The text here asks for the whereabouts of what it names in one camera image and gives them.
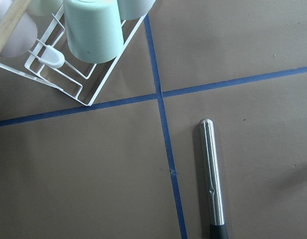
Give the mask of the grey cup on rack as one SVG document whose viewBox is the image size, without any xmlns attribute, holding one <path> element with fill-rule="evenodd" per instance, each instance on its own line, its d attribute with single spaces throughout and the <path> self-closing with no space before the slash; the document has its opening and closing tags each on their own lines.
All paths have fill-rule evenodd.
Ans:
<svg viewBox="0 0 307 239">
<path fill-rule="evenodd" d="M 155 0 L 118 0 L 117 3 L 120 19 L 134 20 L 146 15 Z"/>
</svg>

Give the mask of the steel muddler black tip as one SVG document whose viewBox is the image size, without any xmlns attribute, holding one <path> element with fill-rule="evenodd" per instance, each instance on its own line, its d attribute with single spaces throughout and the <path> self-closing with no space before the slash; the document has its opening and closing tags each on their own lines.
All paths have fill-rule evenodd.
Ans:
<svg viewBox="0 0 307 239">
<path fill-rule="evenodd" d="M 214 125 L 212 120 L 205 118 L 200 121 L 199 127 L 208 196 L 209 237 L 211 239 L 227 239 L 229 236 L 221 194 Z"/>
</svg>

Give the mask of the pink cup on rack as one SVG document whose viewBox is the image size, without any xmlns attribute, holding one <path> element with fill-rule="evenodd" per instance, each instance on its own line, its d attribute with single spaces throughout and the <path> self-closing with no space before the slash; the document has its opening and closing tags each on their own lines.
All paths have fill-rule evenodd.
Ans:
<svg viewBox="0 0 307 239">
<path fill-rule="evenodd" d="M 18 57 L 34 45 L 37 38 L 37 26 L 28 13 L 24 13 L 11 36 L 8 38 L 0 57 Z"/>
</svg>

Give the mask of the mint green cup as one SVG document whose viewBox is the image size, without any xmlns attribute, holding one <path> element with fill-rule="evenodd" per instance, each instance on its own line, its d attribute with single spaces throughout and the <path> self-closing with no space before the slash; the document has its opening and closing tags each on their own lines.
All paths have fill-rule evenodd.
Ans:
<svg viewBox="0 0 307 239">
<path fill-rule="evenodd" d="M 123 49 L 123 33 L 115 0 L 63 1 L 71 53 L 87 63 L 104 63 Z"/>
</svg>

